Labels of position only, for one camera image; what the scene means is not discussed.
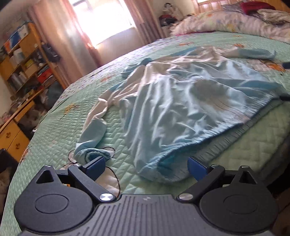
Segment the light blue white jacket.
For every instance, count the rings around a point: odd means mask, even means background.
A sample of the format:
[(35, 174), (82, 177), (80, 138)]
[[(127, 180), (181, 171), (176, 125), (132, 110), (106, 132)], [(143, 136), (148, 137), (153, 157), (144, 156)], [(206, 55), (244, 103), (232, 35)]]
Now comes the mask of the light blue white jacket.
[(100, 95), (90, 110), (74, 158), (86, 164), (111, 157), (97, 145), (107, 129), (104, 115), (117, 106), (136, 172), (157, 182), (187, 178), (190, 156), (210, 163), (288, 94), (235, 58), (272, 60), (275, 53), (194, 47), (127, 67), (123, 82)]

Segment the cream patterned garment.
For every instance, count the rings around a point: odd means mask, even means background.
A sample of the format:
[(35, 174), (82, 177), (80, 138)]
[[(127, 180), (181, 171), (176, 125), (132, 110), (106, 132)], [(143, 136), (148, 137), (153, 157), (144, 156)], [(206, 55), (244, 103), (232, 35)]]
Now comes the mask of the cream patterned garment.
[(262, 18), (265, 21), (269, 21), (271, 23), (280, 24), (282, 23), (289, 23), (290, 22), (290, 15), (289, 13), (285, 11), (278, 11), (278, 10), (272, 10), (272, 9), (260, 9), (257, 11), (259, 15), (262, 16)]

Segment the green quilted bee bedspread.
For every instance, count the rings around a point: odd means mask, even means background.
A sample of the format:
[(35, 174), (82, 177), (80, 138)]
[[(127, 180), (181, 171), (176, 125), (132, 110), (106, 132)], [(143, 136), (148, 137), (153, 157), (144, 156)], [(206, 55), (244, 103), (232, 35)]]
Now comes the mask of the green quilted bee bedspread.
[[(88, 112), (103, 92), (122, 81), (121, 72), (124, 68), (145, 58), (157, 59), (195, 46), (236, 46), (275, 51), (274, 66), (250, 60), (241, 62), (289, 89), (289, 71), (282, 71), (280, 67), (280, 63), (289, 61), (289, 44), (247, 34), (211, 32), (173, 36), (157, 40), (105, 64), (71, 84), (40, 121), (11, 181), (1, 221), (1, 235), (20, 233), (13, 213), (15, 201), (42, 166), (60, 168), (69, 162)], [(161, 184), (139, 177), (125, 146), (118, 110), (111, 107), (105, 121), (108, 129), (100, 147), (115, 149), (115, 156), (107, 165), (118, 177), (118, 185), (123, 193), (178, 194), (195, 182), (193, 178), (188, 178), (177, 183)], [(289, 103), (286, 102), (265, 115), (213, 162), (230, 170), (248, 165), (266, 177), (282, 162), (274, 153), (288, 134)]]

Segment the dark red garment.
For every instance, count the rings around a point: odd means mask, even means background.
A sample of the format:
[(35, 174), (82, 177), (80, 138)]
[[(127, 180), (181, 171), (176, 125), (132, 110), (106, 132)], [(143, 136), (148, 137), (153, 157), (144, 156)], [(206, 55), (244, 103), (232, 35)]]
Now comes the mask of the dark red garment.
[(271, 9), (271, 10), (276, 9), (274, 6), (262, 1), (242, 2), (240, 3), (240, 7), (246, 15), (250, 15), (251, 13), (257, 12), (260, 9)]

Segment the dark patterned garment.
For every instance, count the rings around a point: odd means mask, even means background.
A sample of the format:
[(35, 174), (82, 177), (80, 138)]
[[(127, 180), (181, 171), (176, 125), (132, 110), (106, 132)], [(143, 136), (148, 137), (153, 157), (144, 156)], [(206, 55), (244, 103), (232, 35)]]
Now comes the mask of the dark patterned garment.
[(274, 25), (289, 23), (289, 13), (276, 10), (274, 6), (261, 1), (226, 4), (222, 6), (222, 9), (225, 11), (234, 11), (253, 16)]

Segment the floral folded duvet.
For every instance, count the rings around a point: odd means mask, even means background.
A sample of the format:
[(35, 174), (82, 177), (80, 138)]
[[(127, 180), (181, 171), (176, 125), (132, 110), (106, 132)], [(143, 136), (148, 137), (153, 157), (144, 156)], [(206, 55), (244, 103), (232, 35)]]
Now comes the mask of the floral folded duvet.
[(170, 31), (172, 36), (225, 31), (256, 35), (289, 44), (289, 24), (278, 26), (234, 11), (212, 10), (192, 15), (172, 26)]

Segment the wooden desk with drawers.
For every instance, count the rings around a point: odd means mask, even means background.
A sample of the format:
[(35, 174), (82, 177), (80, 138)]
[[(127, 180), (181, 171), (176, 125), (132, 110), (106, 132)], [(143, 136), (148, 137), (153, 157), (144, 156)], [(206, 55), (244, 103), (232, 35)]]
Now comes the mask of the wooden desk with drawers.
[(34, 99), (44, 91), (41, 88), (33, 96), (20, 105), (15, 113), (1, 127), (0, 148), (5, 149), (17, 162), (25, 152), (29, 139), (18, 126), (21, 118), (35, 105)]

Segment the dark hanging tote bag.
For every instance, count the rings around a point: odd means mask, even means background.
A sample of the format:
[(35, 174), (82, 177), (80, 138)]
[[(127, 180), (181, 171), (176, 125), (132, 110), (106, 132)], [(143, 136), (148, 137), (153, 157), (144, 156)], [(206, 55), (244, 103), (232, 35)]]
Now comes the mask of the dark hanging tote bag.
[(50, 62), (58, 63), (60, 61), (61, 57), (56, 53), (50, 44), (42, 44), (42, 49)]

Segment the wooden bookshelf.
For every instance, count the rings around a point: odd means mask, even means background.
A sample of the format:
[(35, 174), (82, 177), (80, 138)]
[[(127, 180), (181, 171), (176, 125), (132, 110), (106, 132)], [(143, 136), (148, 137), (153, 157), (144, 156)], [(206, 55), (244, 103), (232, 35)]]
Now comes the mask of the wooden bookshelf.
[(45, 41), (33, 22), (22, 24), (4, 43), (1, 77), (11, 93), (11, 100), (23, 97), (30, 90), (39, 91), (57, 81), (67, 88), (58, 73), (58, 64), (49, 59)]

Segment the cluttered white nightstand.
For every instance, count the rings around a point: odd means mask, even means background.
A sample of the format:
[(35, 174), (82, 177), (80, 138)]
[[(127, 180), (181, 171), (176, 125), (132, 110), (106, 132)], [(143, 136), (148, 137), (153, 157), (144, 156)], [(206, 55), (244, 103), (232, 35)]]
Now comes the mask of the cluttered white nightstand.
[(159, 22), (164, 35), (170, 37), (171, 28), (190, 15), (184, 15), (177, 6), (171, 3), (165, 3), (162, 14), (159, 16)]

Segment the pink right curtain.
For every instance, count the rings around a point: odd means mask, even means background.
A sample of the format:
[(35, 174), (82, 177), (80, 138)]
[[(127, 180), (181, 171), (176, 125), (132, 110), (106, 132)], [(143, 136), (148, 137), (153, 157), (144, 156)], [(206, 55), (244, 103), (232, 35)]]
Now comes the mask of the pink right curtain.
[(145, 45), (166, 37), (149, 1), (125, 0), (124, 3), (127, 6), (138, 34)]

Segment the pink curtain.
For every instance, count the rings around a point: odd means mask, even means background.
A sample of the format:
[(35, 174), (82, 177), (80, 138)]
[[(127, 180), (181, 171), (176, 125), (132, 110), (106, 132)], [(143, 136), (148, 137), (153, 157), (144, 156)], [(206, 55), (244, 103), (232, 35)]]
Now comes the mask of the pink curtain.
[(127, 6), (138, 34), (145, 45), (166, 37), (149, 1), (125, 0), (124, 3)]
[(38, 1), (29, 13), (43, 39), (61, 57), (59, 68), (66, 85), (100, 67), (98, 52), (69, 1)]

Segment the pink left curtain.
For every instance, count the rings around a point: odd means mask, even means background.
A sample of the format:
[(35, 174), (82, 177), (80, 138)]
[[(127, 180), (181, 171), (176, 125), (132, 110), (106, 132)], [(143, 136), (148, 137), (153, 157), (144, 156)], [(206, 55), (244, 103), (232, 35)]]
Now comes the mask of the pink left curtain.
[(98, 52), (69, 1), (38, 1), (29, 13), (43, 39), (61, 57), (59, 68), (66, 85), (100, 67)]

